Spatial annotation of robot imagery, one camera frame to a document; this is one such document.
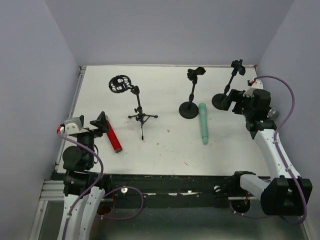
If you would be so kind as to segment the red microphone silver head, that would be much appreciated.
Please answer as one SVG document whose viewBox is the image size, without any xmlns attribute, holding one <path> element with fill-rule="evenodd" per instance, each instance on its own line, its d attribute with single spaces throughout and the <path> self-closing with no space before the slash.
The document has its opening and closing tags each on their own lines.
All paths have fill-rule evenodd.
<svg viewBox="0 0 320 240">
<path fill-rule="evenodd" d="M 123 148 L 122 148 L 122 146 L 118 140 L 118 137 L 116 136 L 116 133 L 114 132 L 112 125 L 109 121 L 109 118 L 107 116 L 106 116 L 106 122 L 109 127 L 109 131 L 106 133 L 106 135 L 109 139 L 109 142 L 110 142 L 114 152 L 118 154 L 123 150 Z"/>
</svg>

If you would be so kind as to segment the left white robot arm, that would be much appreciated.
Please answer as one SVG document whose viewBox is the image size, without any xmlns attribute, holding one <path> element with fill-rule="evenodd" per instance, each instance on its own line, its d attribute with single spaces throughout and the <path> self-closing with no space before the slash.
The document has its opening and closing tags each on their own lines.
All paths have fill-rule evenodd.
<svg viewBox="0 0 320 240">
<path fill-rule="evenodd" d="M 84 126 L 84 116 L 64 121 L 56 130 L 57 135 L 70 142 L 62 153 L 63 169 L 63 215 L 59 240 L 87 240 L 90 236 L 95 212 L 108 189 L 108 177 L 102 172 L 90 170 L 102 164 L 95 139 L 108 133 L 107 117 L 102 111 L 97 119 L 90 121 L 93 129 Z"/>
</svg>

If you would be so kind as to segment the teal toy microphone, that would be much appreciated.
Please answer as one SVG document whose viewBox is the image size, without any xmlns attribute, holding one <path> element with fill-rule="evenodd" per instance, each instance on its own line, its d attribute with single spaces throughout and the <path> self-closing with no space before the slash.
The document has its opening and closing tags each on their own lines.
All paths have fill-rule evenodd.
<svg viewBox="0 0 320 240">
<path fill-rule="evenodd" d="M 198 105 L 198 113 L 199 113 L 199 117 L 200 117 L 202 143 L 204 145 L 207 145 L 208 140 L 209 140 L 208 122 L 207 122 L 207 106 L 204 102 L 201 102 Z"/>
</svg>

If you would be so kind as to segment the black round-base clip stand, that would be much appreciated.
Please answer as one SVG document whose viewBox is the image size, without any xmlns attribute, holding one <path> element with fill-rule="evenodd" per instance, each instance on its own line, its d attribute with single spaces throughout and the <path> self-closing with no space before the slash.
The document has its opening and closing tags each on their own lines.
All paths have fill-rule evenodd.
<svg viewBox="0 0 320 240">
<path fill-rule="evenodd" d="M 197 67 L 196 69 L 188 69 L 187 70 L 187 78 L 192 82 L 192 89 L 189 95 L 188 101 L 183 102 L 179 106 L 179 114 L 185 119 L 193 119 L 199 113 L 198 106 L 193 102 L 194 100 L 194 92 L 196 84 L 198 83 L 198 76 L 204 75 L 206 72 L 204 67 Z"/>
</svg>

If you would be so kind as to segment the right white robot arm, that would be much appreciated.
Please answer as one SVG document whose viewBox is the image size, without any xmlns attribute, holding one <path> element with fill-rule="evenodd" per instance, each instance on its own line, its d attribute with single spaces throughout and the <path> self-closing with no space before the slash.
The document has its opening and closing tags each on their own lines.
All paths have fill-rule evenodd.
<svg viewBox="0 0 320 240">
<path fill-rule="evenodd" d="M 233 89 L 222 100 L 223 110 L 227 111 L 232 102 L 232 112 L 244 116 L 245 127 L 258 145 L 270 175 L 270 182 L 266 182 L 251 172 L 238 172 L 239 187 L 259 199 L 267 216 L 304 216 L 313 186 L 292 166 L 276 133 L 277 126 L 268 117 L 270 92 L 254 89 L 246 95 Z"/>
</svg>

